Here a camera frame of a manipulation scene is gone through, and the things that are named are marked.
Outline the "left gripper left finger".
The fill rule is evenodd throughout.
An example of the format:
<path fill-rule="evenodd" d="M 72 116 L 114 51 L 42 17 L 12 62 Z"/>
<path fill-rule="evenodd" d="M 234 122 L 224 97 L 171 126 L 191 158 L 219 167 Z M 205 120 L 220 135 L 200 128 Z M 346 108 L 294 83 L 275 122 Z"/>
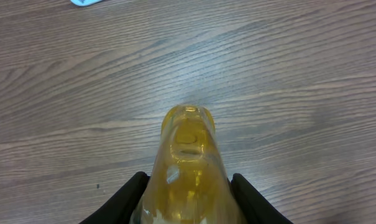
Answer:
<path fill-rule="evenodd" d="M 80 224 L 129 223 L 149 179 L 145 172 L 135 173 L 108 201 Z"/>

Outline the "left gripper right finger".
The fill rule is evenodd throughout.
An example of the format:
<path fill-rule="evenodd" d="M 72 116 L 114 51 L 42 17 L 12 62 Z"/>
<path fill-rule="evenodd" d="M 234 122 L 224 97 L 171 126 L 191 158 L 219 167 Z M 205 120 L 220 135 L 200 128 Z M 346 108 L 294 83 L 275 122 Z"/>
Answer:
<path fill-rule="evenodd" d="M 293 224 L 241 174 L 235 173 L 231 190 L 246 220 L 251 224 Z"/>

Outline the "yellow dish soap bottle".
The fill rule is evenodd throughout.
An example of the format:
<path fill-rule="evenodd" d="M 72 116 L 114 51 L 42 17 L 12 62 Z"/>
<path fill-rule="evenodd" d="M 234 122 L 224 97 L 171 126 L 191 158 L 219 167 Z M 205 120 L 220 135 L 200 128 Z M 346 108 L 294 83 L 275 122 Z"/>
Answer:
<path fill-rule="evenodd" d="M 204 107 L 177 105 L 164 117 L 160 147 L 131 223 L 246 223 Z"/>

